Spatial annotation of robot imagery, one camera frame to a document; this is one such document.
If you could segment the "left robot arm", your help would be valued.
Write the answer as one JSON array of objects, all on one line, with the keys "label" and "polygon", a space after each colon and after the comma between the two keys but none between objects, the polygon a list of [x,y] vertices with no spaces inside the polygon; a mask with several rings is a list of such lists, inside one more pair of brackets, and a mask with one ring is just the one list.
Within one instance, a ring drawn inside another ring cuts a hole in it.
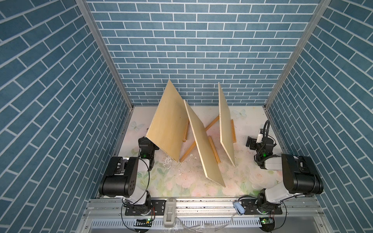
[{"label": "left robot arm", "polygon": [[136,157],[112,157],[109,160],[99,185],[99,194],[121,198],[122,205],[130,214],[146,215],[153,210],[150,192],[137,185],[137,174],[145,171],[150,178],[155,151],[159,147],[146,137],[138,139],[139,153]]}]

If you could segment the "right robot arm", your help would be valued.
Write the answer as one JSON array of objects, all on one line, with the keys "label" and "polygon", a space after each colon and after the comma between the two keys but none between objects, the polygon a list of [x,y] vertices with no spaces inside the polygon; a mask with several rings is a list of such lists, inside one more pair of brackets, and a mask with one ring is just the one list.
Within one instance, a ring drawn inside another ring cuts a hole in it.
[{"label": "right robot arm", "polygon": [[271,188],[262,189],[257,195],[256,207],[267,214],[278,209],[282,202],[298,196],[313,196],[323,193],[322,179],[311,158],[290,154],[276,155],[275,140],[260,135],[248,137],[246,147],[254,150],[254,161],[263,171],[282,172],[282,180]]}]

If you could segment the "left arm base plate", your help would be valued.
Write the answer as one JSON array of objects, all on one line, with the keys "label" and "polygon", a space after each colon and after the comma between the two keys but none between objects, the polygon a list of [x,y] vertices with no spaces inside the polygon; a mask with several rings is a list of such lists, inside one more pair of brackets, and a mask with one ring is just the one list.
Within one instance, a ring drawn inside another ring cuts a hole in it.
[{"label": "left arm base plate", "polygon": [[140,216],[140,215],[150,215],[153,210],[155,213],[153,215],[163,216],[165,212],[166,200],[164,199],[151,199],[146,201],[145,204],[127,206],[124,214],[126,216]]}]

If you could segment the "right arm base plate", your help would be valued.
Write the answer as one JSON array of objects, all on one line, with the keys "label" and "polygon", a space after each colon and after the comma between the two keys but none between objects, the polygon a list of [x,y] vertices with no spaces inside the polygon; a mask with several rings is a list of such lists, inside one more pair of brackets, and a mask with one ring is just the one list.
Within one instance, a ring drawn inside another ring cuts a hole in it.
[{"label": "right arm base plate", "polygon": [[279,204],[262,203],[261,200],[243,199],[240,201],[245,209],[244,215],[281,215],[283,211]]}]

